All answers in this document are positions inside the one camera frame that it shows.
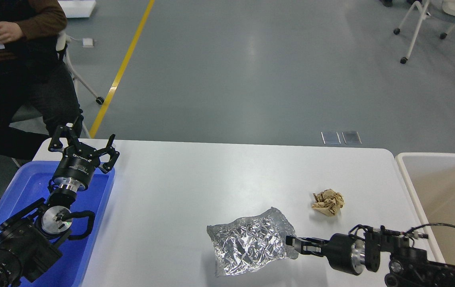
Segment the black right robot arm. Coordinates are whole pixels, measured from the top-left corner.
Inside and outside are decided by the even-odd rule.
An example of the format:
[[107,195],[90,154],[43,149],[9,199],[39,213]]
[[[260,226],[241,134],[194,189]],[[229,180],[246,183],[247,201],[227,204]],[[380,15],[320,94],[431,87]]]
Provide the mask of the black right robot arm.
[[428,260],[427,252],[414,247],[416,239],[428,239],[418,230],[395,231],[358,224],[347,234],[336,233],[329,240],[286,236],[286,244],[308,256],[325,257],[332,269],[360,275],[377,272],[380,254],[388,252],[388,287],[455,287],[455,265]]

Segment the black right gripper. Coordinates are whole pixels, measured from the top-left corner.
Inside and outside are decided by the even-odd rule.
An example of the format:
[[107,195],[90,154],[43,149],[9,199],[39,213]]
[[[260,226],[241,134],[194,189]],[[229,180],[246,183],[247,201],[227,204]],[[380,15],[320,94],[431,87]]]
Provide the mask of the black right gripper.
[[285,243],[304,256],[325,256],[340,272],[360,275],[365,269],[365,242],[353,236],[335,233],[330,240],[286,236]]

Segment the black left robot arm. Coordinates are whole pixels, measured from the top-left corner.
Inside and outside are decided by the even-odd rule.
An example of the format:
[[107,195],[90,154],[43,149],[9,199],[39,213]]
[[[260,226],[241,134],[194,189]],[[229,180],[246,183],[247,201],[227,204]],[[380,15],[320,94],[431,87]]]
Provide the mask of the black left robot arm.
[[97,169],[104,174],[113,170],[120,155],[114,140],[112,134],[105,147],[96,149],[81,142],[71,124],[56,128],[48,150],[62,158],[49,180],[48,198],[0,223],[0,287],[18,287],[22,278],[35,281],[62,257],[60,245],[93,232],[95,212],[71,211],[71,206]]

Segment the person's left hand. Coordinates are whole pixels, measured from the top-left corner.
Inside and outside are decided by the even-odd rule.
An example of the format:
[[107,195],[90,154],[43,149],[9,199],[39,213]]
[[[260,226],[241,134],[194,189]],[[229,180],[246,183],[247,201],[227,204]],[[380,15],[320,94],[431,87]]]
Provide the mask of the person's left hand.
[[6,44],[21,40],[25,34],[16,22],[0,22],[0,43]]

